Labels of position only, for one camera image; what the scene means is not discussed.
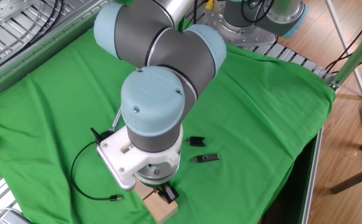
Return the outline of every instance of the metal grating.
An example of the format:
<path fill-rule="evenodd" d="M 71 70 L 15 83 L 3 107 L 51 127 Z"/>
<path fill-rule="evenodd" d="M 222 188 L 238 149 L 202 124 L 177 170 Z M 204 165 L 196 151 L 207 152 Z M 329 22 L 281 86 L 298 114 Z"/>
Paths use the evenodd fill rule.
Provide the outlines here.
<path fill-rule="evenodd" d="M 0 23 L 0 63 L 6 60 L 9 55 L 20 50 L 23 45 L 37 34 L 52 13 L 54 3 L 55 0 L 41 0 L 8 21 Z M 70 12 L 80 9 L 84 4 L 83 0 L 66 0 L 61 12 L 60 21 L 71 14 Z M 59 9 L 60 7 L 55 9 L 55 14 L 50 24 L 58 16 Z"/>

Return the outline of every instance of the green cloth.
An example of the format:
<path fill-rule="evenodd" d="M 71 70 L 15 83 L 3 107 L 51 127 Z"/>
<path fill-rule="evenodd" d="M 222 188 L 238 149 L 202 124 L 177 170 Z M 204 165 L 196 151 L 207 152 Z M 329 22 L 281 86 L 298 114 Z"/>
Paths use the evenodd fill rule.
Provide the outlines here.
<path fill-rule="evenodd" d="M 172 184 L 178 212 L 167 223 L 257 223 L 284 184 L 295 158 L 323 126 L 334 91 L 305 68 L 227 46 L 228 55 L 183 122 Z M 0 176 L 33 223 L 154 223 L 134 192 L 122 191 L 94 146 L 75 166 L 88 195 L 69 184 L 77 153 L 107 130 L 120 89 L 135 68 L 101 49 L 93 31 L 78 38 L 0 96 Z M 219 161 L 191 158 L 219 153 Z"/>

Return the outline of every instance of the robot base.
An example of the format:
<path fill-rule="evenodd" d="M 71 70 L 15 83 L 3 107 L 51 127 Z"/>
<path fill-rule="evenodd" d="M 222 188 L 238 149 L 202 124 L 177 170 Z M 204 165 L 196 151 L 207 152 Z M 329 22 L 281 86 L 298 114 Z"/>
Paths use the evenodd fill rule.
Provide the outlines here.
<path fill-rule="evenodd" d="M 226 43 L 242 47 L 260 47 L 275 42 L 275 34 L 256 26 L 235 27 L 224 19 L 225 1 L 214 3 L 213 9 L 205 11 L 200 23 L 214 28 Z"/>

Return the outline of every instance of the silver metal cylinder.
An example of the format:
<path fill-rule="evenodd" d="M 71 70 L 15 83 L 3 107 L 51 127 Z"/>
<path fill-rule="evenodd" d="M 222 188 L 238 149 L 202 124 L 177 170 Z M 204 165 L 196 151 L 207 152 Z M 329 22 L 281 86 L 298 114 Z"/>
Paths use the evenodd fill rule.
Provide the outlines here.
<path fill-rule="evenodd" d="M 193 4 L 193 0 L 154 0 L 160 4 L 171 16 L 174 21 L 174 25 L 177 25 L 190 6 Z"/>
<path fill-rule="evenodd" d="M 302 0 L 276 0 L 274 1 L 270 12 L 279 17 L 293 16 L 299 11 L 301 2 Z"/>

